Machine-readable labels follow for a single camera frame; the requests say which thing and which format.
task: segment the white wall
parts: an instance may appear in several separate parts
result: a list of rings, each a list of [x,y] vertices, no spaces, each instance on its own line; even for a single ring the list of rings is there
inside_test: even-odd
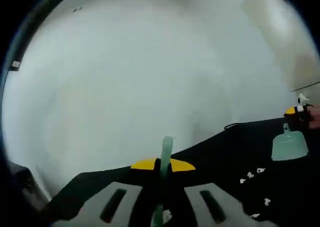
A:
[[[178,152],[295,102],[245,0],[65,1],[3,99],[8,156],[49,196],[81,172],[159,156],[166,135]]]

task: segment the yellow part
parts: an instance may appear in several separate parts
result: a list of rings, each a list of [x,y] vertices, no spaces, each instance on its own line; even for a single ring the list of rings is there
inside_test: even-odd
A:
[[[295,113],[296,113],[295,107],[288,108],[285,112],[286,115],[293,115]]]
[[[131,166],[131,169],[136,170],[149,170],[152,171],[155,168],[155,162],[157,158],[145,159],[139,161]],[[174,158],[170,159],[172,172],[180,172],[180,171],[194,171],[196,168],[189,164],[188,162],[177,160]]]

